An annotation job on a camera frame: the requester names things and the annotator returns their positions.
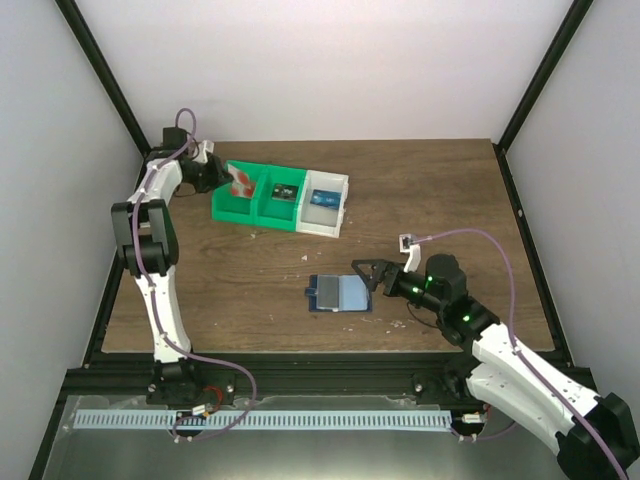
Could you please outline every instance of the white enclosure wall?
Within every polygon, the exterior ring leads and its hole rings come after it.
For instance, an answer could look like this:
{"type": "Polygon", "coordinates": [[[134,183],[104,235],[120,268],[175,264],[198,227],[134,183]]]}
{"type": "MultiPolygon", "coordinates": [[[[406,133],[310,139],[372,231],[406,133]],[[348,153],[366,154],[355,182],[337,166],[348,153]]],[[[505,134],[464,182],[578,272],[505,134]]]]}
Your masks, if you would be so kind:
{"type": "Polygon", "coordinates": [[[78,0],[152,144],[497,141],[571,0],[78,0]]]}
{"type": "Polygon", "coordinates": [[[140,154],[53,1],[0,7],[0,478],[28,477],[78,367],[140,154]]]}
{"type": "Polygon", "coordinates": [[[508,155],[571,350],[636,426],[639,20],[640,2],[594,2],[508,155]]]}

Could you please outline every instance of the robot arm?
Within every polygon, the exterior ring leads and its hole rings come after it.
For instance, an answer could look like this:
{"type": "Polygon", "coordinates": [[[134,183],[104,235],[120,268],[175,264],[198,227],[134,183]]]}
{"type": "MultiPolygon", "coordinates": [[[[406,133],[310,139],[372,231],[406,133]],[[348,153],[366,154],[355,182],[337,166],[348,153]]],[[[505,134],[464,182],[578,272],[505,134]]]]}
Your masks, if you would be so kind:
{"type": "Polygon", "coordinates": [[[174,160],[167,158],[187,141],[187,133],[178,127],[165,128],[163,147],[153,152],[153,159],[146,165],[146,173],[139,187],[126,202],[111,208],[116,236],[117,253],[124,267],[135,277],[144,297],[153,332],[154,359],[161,364],[173,364],[184,359],[170,348],[156,327],[150,298],[149,282],[142,275],[133,248],[133,231],[139,229],[140,253],[143,265],[155,285],[155,296],[160,323],[169,338],[181,350],[191,351],[191,342],[182,325],[175,290],[175,270],[179,250],[168,204],[176,188],[183,182],[190,183],[196,193],[206,193],[231,181],[220,159],[213,155],[213,143],[204,141],[197,147],[198,154],[188,158],[183,154],[174,160]],[[133,207],[142,197],[138,225],[133,225],[133,207]]]}
{"type": "MultiPolygon", "coordinates": [[[[472,396],[509,415],[551,449],[569,478],[618,478],[612,476],[613,467],[594,438],[514,353],[507,326],[469,295],[466,275],[455,257],[429,257],[421,275],[415,271],[420,263],[416,247],[420,247],[414,240],[411,235],[400,236],[401,252],[410,255],[404,265],[354,260],[352,267],[370,291],[384,284],[384,295],[405,298],[437,314],[436,325],[443,336],[464,352],[458,359],[463,361],[444,374],[451,393],[472,396]],[[362,270],[365,266],[369,272],[362,270]]],[[[515,349],[599,432],[623,468],[638,458],[640,445],[623,400],[615,394],[601,398],[517,339],[515,349]]]]}

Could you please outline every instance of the wooden table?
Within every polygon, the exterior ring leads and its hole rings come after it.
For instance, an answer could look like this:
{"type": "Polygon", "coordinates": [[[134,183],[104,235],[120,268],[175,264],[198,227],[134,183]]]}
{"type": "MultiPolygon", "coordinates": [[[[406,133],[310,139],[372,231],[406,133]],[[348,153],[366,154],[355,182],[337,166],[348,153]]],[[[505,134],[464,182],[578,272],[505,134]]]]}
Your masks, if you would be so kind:
{"type": "MultiPolygon", "coordinates": [[[[376,293],[370,314],[311,313],[304,289],[312,274],[353,273],[356,258],[403,261],[399,233],[461,227],[483,228],[502,243],[516,278],[516,332],[532,348],[552,349],[488,140],[217,143],[216,153],[223,160],[348,174],[349,196],[339,239],[214,222],[210,194],[171,200],[180,242],[176,289],[196,351],[453,350],[437,330],[412,320],[402,299],[376,293]]],[[[423,259],[437,252],[454,253],[471,293],[506,319],[508,281],[493,245],[458,235],[423,247],[423,259]]],[[[142,297],[128,272],[103,350],[152,350],[142,297]]]]}

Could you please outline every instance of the purple cable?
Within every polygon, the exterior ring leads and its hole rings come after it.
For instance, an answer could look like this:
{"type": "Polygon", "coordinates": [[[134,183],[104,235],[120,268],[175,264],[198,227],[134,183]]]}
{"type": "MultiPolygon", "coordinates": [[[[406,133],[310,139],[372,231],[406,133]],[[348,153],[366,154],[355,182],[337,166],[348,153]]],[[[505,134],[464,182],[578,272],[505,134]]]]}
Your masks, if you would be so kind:
{"type": "MultiPolygon", "coordinates": [[[[155,177],[156,173],[158,172],[158,170],[160,170],[162,167],[164,167],[167,163],[169,163],[170,161],[176,159],[181,153],[183,153],[188,147],[189,144],[193,141],[193,138],[195,138],[195,134],[196,134],[196,116],[193,113],[193,111],[189,108],[181,108],[180,110],[178,110],[178,113],[176,114],[176,120],[175,120],[175,125],[178,126],[178,123],[180,121],[180,116],[183,113],[188,113],[189,115],[191,115],[191,119],[193,120],[193,128],[191,133],[189,134],[189,139],[185,142],[185,144],[178,150],[176,150],[175,152],[173,152],[169,157],[167,157],[165,160],[163,160],[162,162],[160,162],[155,168],[151,168],[147,171],[147,174],[145,175],[145,178],[142,182],[142,187],[138,189],[138,191],[140,190],[144,190],[146,192],[146,190],[149,189],[149,186],[151,185],[151,182],[153,181],[153,178],[155,177]]],[[[156,293],[155,293],[155,284],[153,283],[153,280],[151,279],[151,276],[149,275],[149,272],[147,272],[147,269],[144,266],[144,262],[142,261],[142,255],[140,253],[140,231],[139,231],[139,225],[138,225],[138,218],[140,215],[140,205],[142,204],[142,198],[144,197],[144,194],[141,194],[138,196],[136,203],[133,205],[133,214],[132,214],[132,226],[133,226],[133,250],[135,252],[135,257],[136,257],[136,264],[138,265],[138,269],[140,270],[140,273],[142,274],[142,276],[147,280],[147,282],[149,283],[149,288],[150,288],[150,299],[151,299],[151,310],[153,313],[153,320],[154,323],[156,325],[156,328],[158,330],[158,334],[160,335],[160,337],[165,341],[165,343],[172,348],[173,350],[175,350],[176,352],[178,352],[181,355],[184,355],[187,358],[190,358],[192,360],[197,360],[200,362],[204,362],[204,363],[212,363],[214,365],[220,365],[222,367],[227,367],[227,368],[233,368],[235,370],[238,370],[239,372],[243,373],[244,375],[247,376],[247,378],[249,379],[249,382],[251,383],[251,401],[249,402],[246,410],[242,413],[242,415],[240,415],[238,418],[236,418],[233,422],[229,423],[229,425],[225,426],[224,428],[221,428],[220,430],[217,430],[211,434],[208,435],[198,435],[197,437],[195,437],[197,440],[204,440],[207,438],[211,438],[211,437],[217,437],[218,435],[222,435],[226,432],[228,432],[229,430],[231,430],[233,427],[235,427],[238,423],[240,423],[241,421],[243,421],[247,415],[249,415],[249,412],[251,411],[251,408],[253,407],[256,398],[258,396],[258,387],[256,385],[256,380],[253,377],[253,375],[251,374],[251,372],[249,372],[249,370],[247,370],[246,368],[244,368],[241,365],[238,365],[236,363],[233,362],[227,362],[225,360],[217,360],[214,358],[208,358],[208,357],[202,357],[200,355],[194,355],[191,352],[187,352],[185,350],[182,350],[180,347],[178,347],[175,343],[173,343],[171,340],[169,340],[167,338],[167,334],[165,332],[165,330],[162,328],[162,323],[160,322],[160,315],[158,313],[158,304],[157,304],[157,300],[156,300],[156,293]]],[[[180,437],[177,435],[176,432],[176,428],[177,426],[180,424],[180,421],[176,422],[173,426],[173,434],[174,434],[174,438],[179,439],[180,437]]]]}
{"type": "MultiPolygon", "coordinates": [[[[480,230],[479,228],[460,228],[457,230],[450,230],[448,232],[438,233],[437,235],[429,235],[427,237],[418,238],[414,241],[414,243],[430,242],[432,240],[448,237],[450,235],[457,235],[459,233],[476,233],[478,235],[482,235],[491,243],[493,243],[493,245],[498,249],[498,251],[500,252],[500,255],[502,256],[502,260],[504,261],[504,264],[507,268],[507,275],[509,277],[509,289],[511,290],[511,300],[509,301],[509,317],[507,320],[507,330],[509,332],[509,340],[511,342],[511,346],[514,349],[514,352],[516,353],[518,358],[522,361],[522,363],[524,363],[524,365],[531,371],[531,373],[533,373],[533,375],[538,380],[540,380],[540,382],[551,393],[553,393],[556,396],[556,398],[560,401],[560,403],[562,403],[562,405],[564,405],[567,408],[567,410],[571,412],[571,414],[575,417],[578,423],[580,423],[584,427],[584,429],[587,432],[589,432],[589,435],[593,437],[593,439],[596,441],[598,446],[602,449],[602,452],[607,457],[607,460],[609,460],[609,462],[613,466],[614,470],[616,471],[616,474],[618,475],[618,477],[620,477],[620,480],[627,480],[627,474],[625,473],[624,469],[618,462],[618,459],[615,457],[615,455],[613,454],[609,446],[602,439],[598,431],[595,428],[593,428],[593,426],[580,414],[580,412],[576,410],[576,408],[571,404],[571,402],[569,402],[569,400],[567,400],[564,397],[564,395],[562,395],[560,391],[556,389],[551,384],[551,382],[549,382],[549,380],[547,380],[545,376],[542,373],[540,373],[535,366],[531,364],[531,362],[529,362],[529,360],[524,356],[524,354],[519,349],[516,349],[517,338],[516,338],[515,330],[513,327],[513,318],[514,318],[515,306],[516,306],[516,284],[515,284],[515,280],[513,279],[513,269],[511,268],[511,262],[509,261],[509,257],[507,257],[507,254],[504,251],[504,248],[502,248],[502,245],[500,245],[500,243],[498,243],[498,241],[494,237],[492,237],[489,233],[485,232],[484,230],[480,230]]],[[[507,428],[503,432],[506,433],[506,431],[510,430],[510,428],[511,427],[507,428]]],[[[503,432],[496,435],[492,435],[491,437],[496,438],[497,436],[501,436],[503,432]]]]}

